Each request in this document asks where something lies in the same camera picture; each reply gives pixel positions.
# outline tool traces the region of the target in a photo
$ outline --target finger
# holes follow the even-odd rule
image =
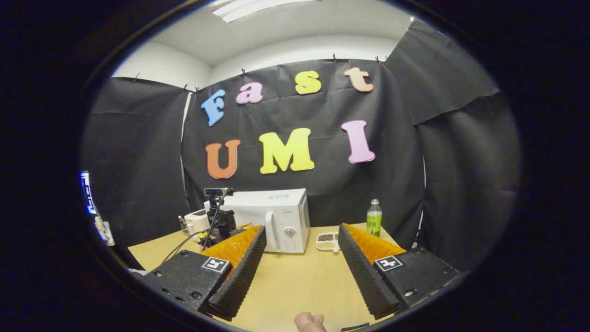
[[[323,325],[312,321],[299,330],[299,332],[326,332],[326,329]]]
[[[299,315],[295,316],[295,325],[299,331],[302,331],[303,327],[309,323],[313,323],[311,313],[300,313]]]
[[[320,325],[324,324],[324,315],[313,315],[312,319]]]

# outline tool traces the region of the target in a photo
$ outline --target cable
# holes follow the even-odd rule
[[[209,239],[209,235],[211,234],[211,229],[213,229],[213,227],[215,227],[215,218],[217,218],[217,213],[219,212],[219,208],[221,208],[221,204],[223,204],[223,199],[225,198],[225,195],[227,195],[227,193],[225,193],[222,197],[221,200],[219,201],[219,204],[217,204],[217,209],[215,209],[215,214],[213,215],[213,221],[211,222],[211,225],[209,227],[209,231],[207,232],[207,236],[205,237],[205,242],[204,242],[204,246],[203,248],[206,248],[207,245],[207,240]],[[176,248],[172,249],[172,251],[168,254],[168,256],[166,256],[166,258],[162,261],[162,264],[164,264],[164,262],[166,262],[166,260],[168,259],[168,257],[170,257],[173,253],[175,254],[178,253],[178,251],[182,248],[182,246],[188,242],[188,240],[192,239],[193,236],[197,235],[199,232],[195,232],[193,234],[191,234],[189,237],[187,237],[184,241],[181,242],[181,244],[179,244]]]

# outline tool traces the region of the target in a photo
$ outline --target white microwave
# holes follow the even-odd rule
[[[305,189],[236,191],[226,196],[221,210],[233,210],[235,224],[264,225],[266,252],[303,253],[309,237]]]

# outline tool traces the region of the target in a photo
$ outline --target green bottle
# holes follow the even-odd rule
[[[383,211],[379,207],[379,200],[373,198],[371,200],[371,208],[367,211],[367,233],[379,236],[381,233],[381,218]]]

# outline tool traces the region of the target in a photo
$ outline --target black curtain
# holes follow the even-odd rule
[[[499,239],[519,195],[521,153],[506,97],[469,53],[419,21],[387,67],[424,154],[418,243],[471,269]]]
[[[90,173],[94,203],[111,226],[116,250],[179,230],[189,212],[181,174],[181,129],[188,92],[163,83],[113,78],[101,89],[87,121],[82,170]]]
[[[344,71],[359,67],[369,73],[371,92],[359,92]],[[300,95],[294,77],[301,71],[319,73],[319,92]],[[263,84],[264,99],[258,103],[235,101],[244,84]],[[224,116],[208,126],[201,104],[224,89]],[[182,158],[191,210],[202,207],[205,187],[235,190],[307,188],[312,226],[366,221],[372,198],[383,209],[383,227],[404,248],[409,248],[418,229],[424,195],[424,169],[418,134],[401,98],[401,87],[383,63],[367,60],[314,60],[272,66],[213,84],[193,95],[185,121]],[[365,120],[369,148],[376,154],[370,162],[351,164],[350,146],[341,124]],[[276,132],[284,144],[292,130],[309,128],[309,151],[315,168],[307,171],[261,174],[263,145],[258,137]],[[207,172],[208,144],[220,143],[219,166],[228,162],[225,142],[241,141],[236,173],[217,180]]]

